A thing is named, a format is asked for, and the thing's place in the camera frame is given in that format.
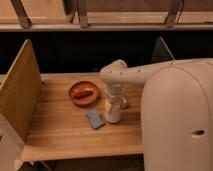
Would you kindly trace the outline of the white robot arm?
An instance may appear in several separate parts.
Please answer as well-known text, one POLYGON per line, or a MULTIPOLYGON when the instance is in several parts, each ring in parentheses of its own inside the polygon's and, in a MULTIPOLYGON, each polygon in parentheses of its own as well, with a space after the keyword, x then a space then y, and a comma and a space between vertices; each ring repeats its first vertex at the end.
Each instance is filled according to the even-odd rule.
POLYGON ((122 97, 124 84, 143 87, 145 171, 213 171, 213 58, 132 68, 116 60, 99 76, 111 103, 122 97))

